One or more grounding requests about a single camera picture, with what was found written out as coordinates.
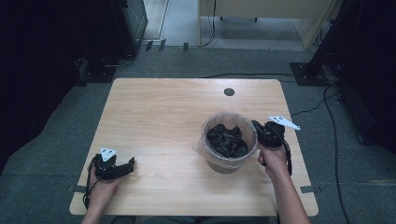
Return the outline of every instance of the person's right hand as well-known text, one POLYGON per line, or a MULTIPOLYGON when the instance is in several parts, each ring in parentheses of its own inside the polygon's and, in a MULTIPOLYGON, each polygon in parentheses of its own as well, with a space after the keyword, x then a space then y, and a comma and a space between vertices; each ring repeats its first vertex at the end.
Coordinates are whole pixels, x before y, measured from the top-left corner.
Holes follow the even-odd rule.
POLYGON ((286 164, 286 149, 279 147, 276 150, 269 149, 259 144, 260 155, 258 158, 259 163, 265 161, 265 172, 274 179, 278 175, 289 175, 288 167, 286 164))

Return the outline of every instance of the white plastic piece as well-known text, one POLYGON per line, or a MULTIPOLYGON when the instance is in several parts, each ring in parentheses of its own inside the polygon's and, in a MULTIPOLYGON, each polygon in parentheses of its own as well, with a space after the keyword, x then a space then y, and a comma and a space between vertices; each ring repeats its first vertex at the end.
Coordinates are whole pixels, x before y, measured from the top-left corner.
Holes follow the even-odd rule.
POLYGON ((116 155, 117 151, 114 149, 100 147, 100 154, 102 155, 103 161, 110 160, 114 155, 116 155))
POLYGON ((283 125, 283 126, 286 126, 286 127, 290 127, 292 129, 295 129, 295 130, 298 130, 298 131, 301 130, 300 126, 297 126, 297 125, 293 124, 288 119, 283 118, 283 116, 277 116, 277 117, 276 116, 270 116, 270 117, 268 117, 268 119, 270 119, 271 121, 273 121, 273 122, 275 122, 277 124, 280 124, 280 125, 283 125))

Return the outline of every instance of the desk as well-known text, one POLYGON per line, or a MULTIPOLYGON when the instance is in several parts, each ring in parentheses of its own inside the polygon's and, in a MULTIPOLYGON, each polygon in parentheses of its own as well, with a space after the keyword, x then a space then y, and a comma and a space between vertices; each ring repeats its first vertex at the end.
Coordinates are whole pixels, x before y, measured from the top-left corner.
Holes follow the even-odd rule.
MULTIPOLYGON (((323 22, 334 19, 341 0, 216 0, 216 16, 293 19, 305 49, 312 46, 323 22)), ((198 0, 198 45, 201 17, 213 16, 215 0, 198 0)))
MULTIPOLYGON (((257 162, 259 151, 238 171, 223 175, 192 149, 204 122, 220 111, 260 122, 270 115, 290 119, 277 80, 116 79, 78 184, 85 186, 87 166, 99 148, 109 147, 118 151, 116 164, 132 157, 136 164, 120 183, 108 215, 275 216, 274 189, 257 162), (227 88, 234 89, 234 96, 224 94, 227 88)), ((300 189, 311 184, 295 131, 288 128, 285 137, 291 148, 292 180, 307 214, 314 216, 318 213, 314 193, 300 189)), ((82 193, 76 192, 72 214, 85 214, 81 198, 82 193)))

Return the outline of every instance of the light wood tabletop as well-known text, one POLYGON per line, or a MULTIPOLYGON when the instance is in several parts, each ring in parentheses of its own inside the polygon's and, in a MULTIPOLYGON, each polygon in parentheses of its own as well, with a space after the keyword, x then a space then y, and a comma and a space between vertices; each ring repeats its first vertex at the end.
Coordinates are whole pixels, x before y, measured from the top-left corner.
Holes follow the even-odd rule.
MULTIPOLYGON (((290 119, 277 80, 118 78, 114 81, 78 184, 85 186, 87 166, 100 147, 116 149, 117 165, 135 157, 106 214, 134 216, 275 216, 271 179, 251 156, 232 174, 212 170, 193 147, 203 124, 229 111, 264 124, 268 116, 290 119), (234 90, 233 96, 224 90, 234 90)), ((309 216, 318 213, 296 133, 287 128, 295 188, 309 216)), ((82 193, 76 192, 70 212, 84 215, 82 193)))

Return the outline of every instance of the floor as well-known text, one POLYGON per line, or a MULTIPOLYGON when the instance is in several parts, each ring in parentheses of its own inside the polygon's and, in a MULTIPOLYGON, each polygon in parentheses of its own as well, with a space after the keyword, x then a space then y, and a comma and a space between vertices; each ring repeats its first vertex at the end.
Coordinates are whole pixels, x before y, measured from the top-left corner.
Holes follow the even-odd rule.
MULTIPOLYGON (((148 28, 145 41, 165 46, 198 46, 197 0, 145 0, 148 28)), ((289 19, 201 17, 201 45, 207 48, 306 50, 289 19)))

